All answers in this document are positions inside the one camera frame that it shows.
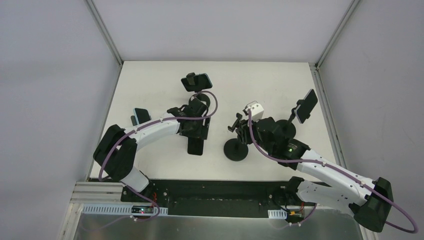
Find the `black phone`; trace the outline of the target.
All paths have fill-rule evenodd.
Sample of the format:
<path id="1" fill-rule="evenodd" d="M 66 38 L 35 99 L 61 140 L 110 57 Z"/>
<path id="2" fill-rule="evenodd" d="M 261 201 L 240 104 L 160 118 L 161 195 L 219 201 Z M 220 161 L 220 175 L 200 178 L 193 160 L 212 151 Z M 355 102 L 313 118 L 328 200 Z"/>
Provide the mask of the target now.
<path id="1" fill-rule="evenodd" d="M 189 137 L 187 139 L 187 153 L 189 155 L 202 156 L 204 151 L 204 140 Z"/>

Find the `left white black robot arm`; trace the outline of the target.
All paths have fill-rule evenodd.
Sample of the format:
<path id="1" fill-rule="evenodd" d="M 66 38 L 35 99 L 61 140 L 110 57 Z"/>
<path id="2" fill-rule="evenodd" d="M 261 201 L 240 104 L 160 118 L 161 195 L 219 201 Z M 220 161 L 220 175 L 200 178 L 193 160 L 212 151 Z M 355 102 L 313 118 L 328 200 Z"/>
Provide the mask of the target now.
<path id="1" fill-rule="evenodd" d="M 210 118 L 206 116 L 209 105 L 197 97 L 188 104 L 168 109 L 159 119 L 146 121 L 127 128 L 111 125 L 97 145 L 93 159 L 113 181 L 133 189 L 140 202 L 152 198 L 149 178 L 135 165 L 137 151 L 157 140 L 171 135 L 205 140 Z"/>

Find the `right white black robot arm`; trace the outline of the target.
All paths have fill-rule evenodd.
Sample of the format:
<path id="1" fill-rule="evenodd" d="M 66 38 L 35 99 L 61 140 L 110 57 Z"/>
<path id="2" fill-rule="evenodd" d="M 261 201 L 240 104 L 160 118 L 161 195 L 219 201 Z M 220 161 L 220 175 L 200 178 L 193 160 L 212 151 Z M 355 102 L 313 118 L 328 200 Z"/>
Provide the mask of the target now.
<path id="1" fill-rule="evenodd" d="M 387 179 L 368 178 L 332 163 L 307 144 L 288 137 L 282 125 L 272 117 L 243 118 L 237 113 L 234 124 L 228 129 L 236 132 L 243 144 L 253 144 L 270 160 L 324 183 L 319 185 L 301 177 L 292 177 L 283 192 L 288 204 L 296 205 L 302 201 L 331 207 L 376 233 L 382 232 L 388 224 L 394 198 Z"/>

